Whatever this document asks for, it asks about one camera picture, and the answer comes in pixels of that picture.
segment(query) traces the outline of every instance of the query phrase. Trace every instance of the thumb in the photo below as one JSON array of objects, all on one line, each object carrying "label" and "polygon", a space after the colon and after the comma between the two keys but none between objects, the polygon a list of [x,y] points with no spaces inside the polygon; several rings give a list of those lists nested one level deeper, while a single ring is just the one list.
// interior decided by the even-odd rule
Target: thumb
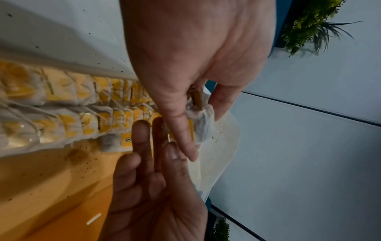
[{"label": "thumb", "polygon": [[167,183],[174,208],[193,212],[194,208],[205,206],[189,176],[187,158],[175,142],[168,143],[162,156],[162,173]]},{"label": "thumb", "polygon": [[214,120],[217,121],[230,109],[241,93],[241,86],[224,86],[218,84],[209,98],[214,109]]}]

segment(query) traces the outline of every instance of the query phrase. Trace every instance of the fingernail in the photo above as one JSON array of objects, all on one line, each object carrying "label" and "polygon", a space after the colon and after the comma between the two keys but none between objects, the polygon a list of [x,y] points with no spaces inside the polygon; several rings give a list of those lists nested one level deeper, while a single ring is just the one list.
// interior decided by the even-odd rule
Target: fingernail
[{"label": "fingernail", "polygon": [[175,143],[169,143],[167,145],[167,157],[170,160],[178,160],[180,159],[179,150]]}]

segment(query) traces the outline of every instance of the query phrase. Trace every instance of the hand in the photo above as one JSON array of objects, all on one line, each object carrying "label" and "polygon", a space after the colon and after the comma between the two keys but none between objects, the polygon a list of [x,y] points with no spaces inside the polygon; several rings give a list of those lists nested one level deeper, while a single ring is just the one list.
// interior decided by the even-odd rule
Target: hand
[{"label": "hand", "polygon": [[215,119],[258,75],[273,43],[275,0],[120,0],[128,54],[182,152],[197,159],[185,106],[191,85],[218,83]]},{"label": "hand", "polygon": [[168,143],[163,119],[132,127],[133,153],[114,172],[113,196],[99,240],[204,240],[208,211],[189,177],[186,157]]}]

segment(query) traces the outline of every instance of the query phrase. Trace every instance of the green plant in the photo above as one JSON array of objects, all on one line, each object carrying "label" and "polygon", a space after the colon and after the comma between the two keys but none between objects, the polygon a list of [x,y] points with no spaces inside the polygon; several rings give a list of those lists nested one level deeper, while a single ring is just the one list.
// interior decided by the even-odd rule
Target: green plant
[{"label": "green plant", "polygon": [[301,47],[304,47],[306,42],[312,42],[314,52],[318,53],[323,45],[325,45],[324,51],[327,49],[330,37],[340,38],[342,33],[346,33],[353,38],[340,27],[352,23],[326,21],[339,11],[343,3],[345,0],[311,0],[301,16],[292,25],[286,25],[283,29],[282,39],[290,54],[294,55]]},{"label": "green plant", "polygon": [[216,226],[213,228],[213,232],[206,234],[206,241],[229,241],[229,224],[226,223],[225,218],[221,218]]}]

